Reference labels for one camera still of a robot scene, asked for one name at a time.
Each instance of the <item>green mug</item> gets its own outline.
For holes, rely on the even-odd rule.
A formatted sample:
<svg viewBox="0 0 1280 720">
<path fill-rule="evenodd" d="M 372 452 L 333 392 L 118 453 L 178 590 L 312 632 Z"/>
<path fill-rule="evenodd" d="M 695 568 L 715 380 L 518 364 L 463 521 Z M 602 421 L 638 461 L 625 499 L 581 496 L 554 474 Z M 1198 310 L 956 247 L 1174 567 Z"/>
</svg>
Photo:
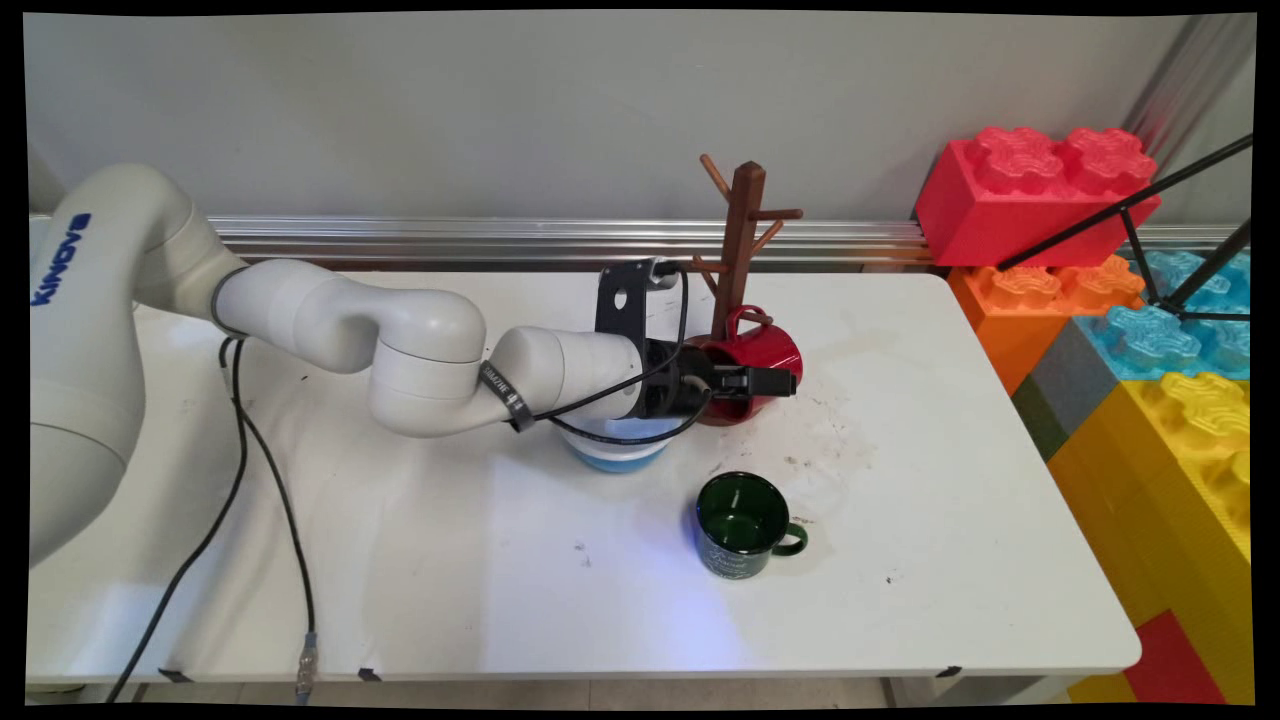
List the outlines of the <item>green mug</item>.
<svg viewBox="0 0 1280 720">
<path fill-rule="evenodd" d="M 722 578 L 755 575 L 773 555 L 796 555 L 809 542 L 791 521 L 787 501 L 773 483 L 751 473 L 721 473 L 698 493 L 698 556 Z M 786 536 L 797 542 L 778 544 Z"/>
</svg>

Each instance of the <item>blue logo text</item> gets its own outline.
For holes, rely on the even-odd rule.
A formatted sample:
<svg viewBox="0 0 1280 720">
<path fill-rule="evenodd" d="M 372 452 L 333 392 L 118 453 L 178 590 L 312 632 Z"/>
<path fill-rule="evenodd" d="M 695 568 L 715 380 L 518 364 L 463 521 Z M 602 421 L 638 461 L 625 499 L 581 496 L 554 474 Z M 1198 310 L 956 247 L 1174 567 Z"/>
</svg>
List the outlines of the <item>blue logo text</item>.
<svg viewBox="0 0 1280 720">
<path fill-rule="evenodd" d="M 54 254 L 54 261 L 49 264 L 49 272 L 45 273 L 44 279 L 40 281 L 40 287 L 36 288 L 36 293 L 31 297 L 32 307 L 36 305 L 49 305 L 54 295 L 58 293 L 58 286 L 63 284 L 63 273 L 67 272 L 67 265 L 76 256 L 76 243 L 79 242 L 81 231 L 88 227 L 90 217 L 88 213 L 81 213 L 72 218 L 72 224 L 67 228 L 67 237 L 58 243 L 58 252 Z"/>
</svg>

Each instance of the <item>black metal stand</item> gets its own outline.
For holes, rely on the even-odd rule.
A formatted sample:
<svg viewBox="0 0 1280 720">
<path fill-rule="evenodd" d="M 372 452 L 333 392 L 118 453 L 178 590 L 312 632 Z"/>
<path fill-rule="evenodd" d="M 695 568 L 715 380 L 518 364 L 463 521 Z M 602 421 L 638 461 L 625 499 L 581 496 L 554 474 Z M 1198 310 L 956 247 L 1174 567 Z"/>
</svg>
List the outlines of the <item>black metal stand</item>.
<svg viewBox="0 0 1280 720">
<path fill-rule="evenodd" d="M 1139 190 L 1138 192 L 1134 192 L 1129 197 L 1125 197 L 1124 200 L 1116 202 L 1115 205 L 1100 210 L 1098 213 L 1089 215 L 1088 218 L 1080 220 L 1079 223 L 1075 223 L 1074 225 L 1064 229 L 1062 232 L 1059 232 L 1052 237 L 1042 242 L 1038 242 L 1032 247 L 1023 250 L 1021 252 L 1018 252 L 1012 258 L 997 265 L 997 269 L 1004 272 L 1018 264 L 1025 263 L 1027 260 L 1030 260 L 1032 258 L 1039 255 L 1041 252 L 1044 252 L 1050 247 L 1065 242 L 1073 236 L 1079 234 L 1103 220 L 1120 215 L 1120 219 L 1124 222 L 1125 232 L 1129 234 L 1129 245 L 1133 247 L 1133 256 L 1134 260 L 1138 263 L 1138 270 L 1142 273 L 1143 282 L 1147 283 L 1147 301 L 1151 305 L 1155 305 L 1167 313 L 1172 313 L 1174 315 L 1178 315 L 1180 320 L 1196 319 L 1196 320 L 1248 322 L 1249 319 L 1248 314 L 1192 313 L 1185 309 L 1185 304 L 1187 300 L 1190 299 L 1190 296 L 1194 295 L 1196 291 L 1201 288 L 1201 286 L 1203 286 L 1210 278 L 1213 277 L 1213 273 L 1222 269 L 1222 266 L 1226 265 L 1231 260 L 1231 258 L 1235 258 L 1235 255 L 1242 249 L 1244 249 L 1244 246 L 1249 243 L 1249 234 L 1251 234 L 1249 223 L 1252 222 L 1252 218 L 1244 220 L 1244 224 L 1240 225 L 1239 229 L 1236 229 L 1234 233 L 1231 233 L 1231 237 L 1226 238 L 1222 242 L 1222 245 L 1220 245 L 1217 250 L 1213 251 L 1212 255 L 1206 258 L 1204 263 L 1199 268 L 1197 268 L 1196 272 L 1192 273 L 1183 282 L 1183 284 L 1180 284 L 1176 290 L 1174 290 L 1174 292 L 1171 292 L 1169 297 L 1161 299 L 1160 292 L 1156 290 L 1156 283 L 1151 277 L 1151 268 L 1147 265 L 1147 254 L 1142 249 L 1142 241 L 1138 240 L 1138 229 L 1133 224 L 1133 218 L 1129 217 L 1129 209 L 1142 202 L 1143 200 L 1158 195 L 1169 190 L 1170 187 L 1183 182 L 1184 179 L 1196 176 L 1208 168 L 1212 168 L 1213 165 L 1221 163 L 1222 160 L 1226 160 L 1231 155 L 1235 155 L 1236 152 L 1240 152 L 1242 150 L 1252 146 L 1253 146 L 1253 133 L 1251 132 L 1249 135 L 1242 137 L 1240 140 L 1236 140 L 1235 142 L 1228 145 L 1226 147 L 1211 152 L 1210 155 L 1201 158 L 1199 160 L 1192 163 L 1190 165 L 1187 165 L 1185 168 L 1178 170 L 1176 173 L 1171 173 L 1167 177 L 1151 183 L 1149 186 Z"/>
</svg>

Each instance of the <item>mug handle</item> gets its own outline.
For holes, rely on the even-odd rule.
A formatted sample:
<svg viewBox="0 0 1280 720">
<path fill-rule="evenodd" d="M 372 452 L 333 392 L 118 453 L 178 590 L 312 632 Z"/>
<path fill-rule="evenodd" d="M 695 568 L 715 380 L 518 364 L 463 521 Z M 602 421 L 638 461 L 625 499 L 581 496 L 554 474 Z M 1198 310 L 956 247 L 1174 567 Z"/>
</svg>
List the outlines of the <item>mug handle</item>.
<svg viewBox="0 0 1280 720">
<path fill-rule="evenodd" d="M 754 314 L 764 318 L 765 322 L 760 323 L 762 325 L 768 325 L 768 324 L 773 323 L 773 318 L 765 315 L 764 310 L 760 310 L 759 306 L 756 306 L 756 305 L 739 305 L 737 307 L 730 310 L 728 315 L 724 315 L 724 340 L 726 341 L 733 342 L 733 341 L 737 340 L 737 322 L 739 322 L 739 319 L 742 318 L 742 313 L 748 313 L 748 311 L 754 313 Z"/>
<path fill-rule="evenodd" d="M 787 534 L 800 538 L 799 542 L 791 544 L 780 544 L 773 548 L 773 555 L 781 555 L 782 557 L 788 557 L 791 555 L 799 555 L 804 546 L 809 544 L 809 533 L 804 528 L 796 525 L 795 523 L 787 523 Z"/>
</svg>

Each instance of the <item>floor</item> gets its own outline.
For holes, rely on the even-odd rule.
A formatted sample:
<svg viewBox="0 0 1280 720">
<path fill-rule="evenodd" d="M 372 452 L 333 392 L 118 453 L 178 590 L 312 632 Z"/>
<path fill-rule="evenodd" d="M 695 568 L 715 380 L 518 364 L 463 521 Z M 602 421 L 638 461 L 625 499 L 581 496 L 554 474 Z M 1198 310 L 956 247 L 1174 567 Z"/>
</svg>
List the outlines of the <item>floor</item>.
<svg viewBox="0 0 1280 720">
<path fill-rule="evenodd" d="M 27 705 L 102 702 L 106 685 L 31 692 Z M 134 702 L 293 705 L 291 683 L 127 685 Z M 1053 702 L 1070 702 L 1066 696 Z M 529 680 L 456 683 L 320 683 L 311 705 L 466 710 L 813 710 L 887 707 L 874 678 L 778 680 Z"/>
</svg>

